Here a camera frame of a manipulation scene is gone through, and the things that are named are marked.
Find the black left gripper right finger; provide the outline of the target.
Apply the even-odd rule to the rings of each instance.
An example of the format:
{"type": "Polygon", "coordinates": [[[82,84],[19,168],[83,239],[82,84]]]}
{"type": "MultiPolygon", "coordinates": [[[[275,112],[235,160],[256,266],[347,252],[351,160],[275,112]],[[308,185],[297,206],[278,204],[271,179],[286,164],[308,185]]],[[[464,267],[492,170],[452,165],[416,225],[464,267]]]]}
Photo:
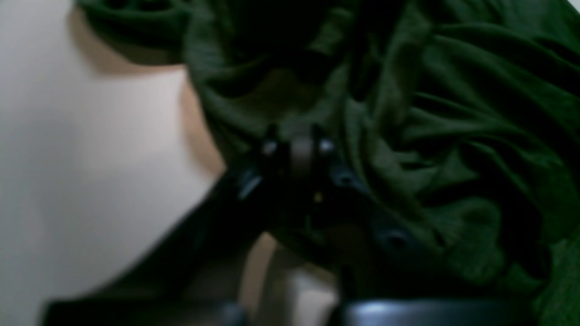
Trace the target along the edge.
{"type": "Polygon", "coordinates": [[[328,326],[536,326],[530,303],[458,276],[371,197],[321,127],[307,140],[310,228],[339,287],[328,326]]]}

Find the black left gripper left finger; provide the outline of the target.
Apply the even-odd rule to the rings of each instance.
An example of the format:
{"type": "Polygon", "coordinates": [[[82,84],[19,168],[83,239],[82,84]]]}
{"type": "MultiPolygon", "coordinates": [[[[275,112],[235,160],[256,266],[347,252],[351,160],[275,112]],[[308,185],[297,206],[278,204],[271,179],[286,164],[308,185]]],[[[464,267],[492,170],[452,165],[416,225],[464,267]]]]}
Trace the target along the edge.
{"type": "Polygon", "coordinates": [[[276,127],[241,155],[144,258],[89,295],[52,301],[43,326],[247,326],[238,303],[245,260],[274,224],[289,165],[276,127]]]}

